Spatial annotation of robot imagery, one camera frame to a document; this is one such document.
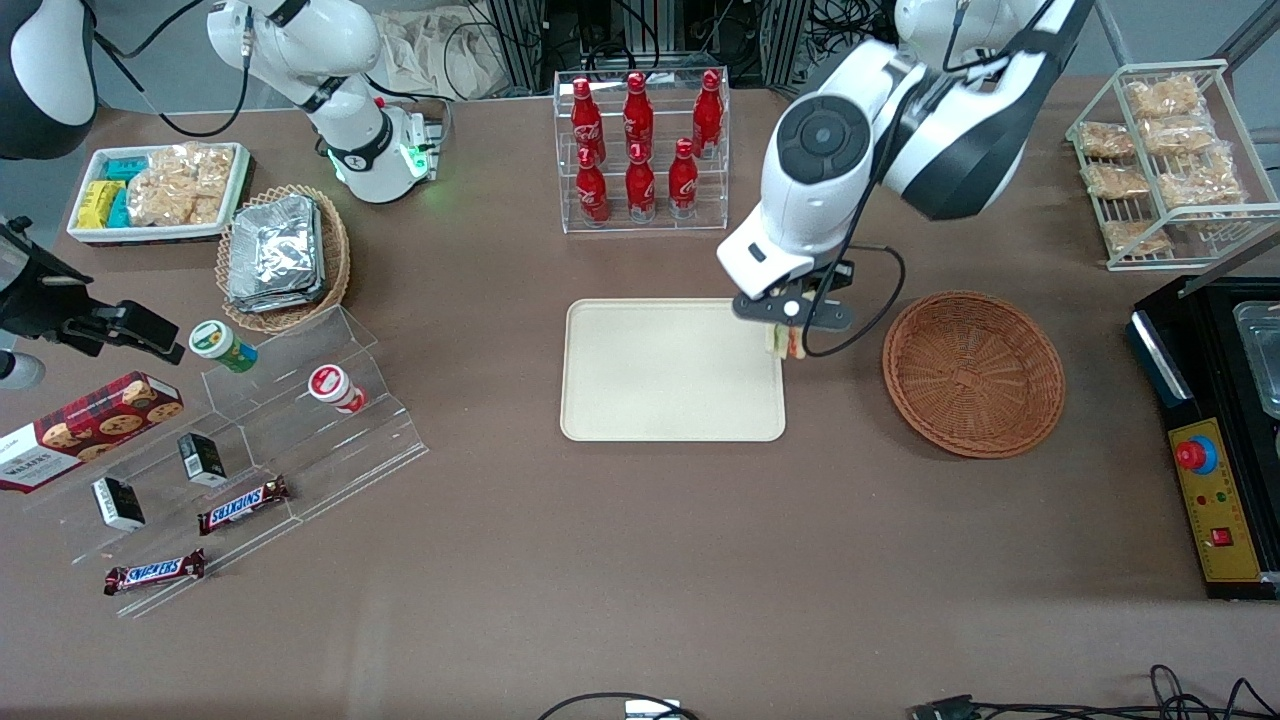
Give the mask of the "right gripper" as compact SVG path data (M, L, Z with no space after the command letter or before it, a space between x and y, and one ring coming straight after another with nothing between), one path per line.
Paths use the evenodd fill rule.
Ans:
M90 277L74 270L46 249L32 242L32 220L3 220L1 328L27 340L58 342L70 322L92 313ZM29 354L0 351L1 391L37 387L45 364Z

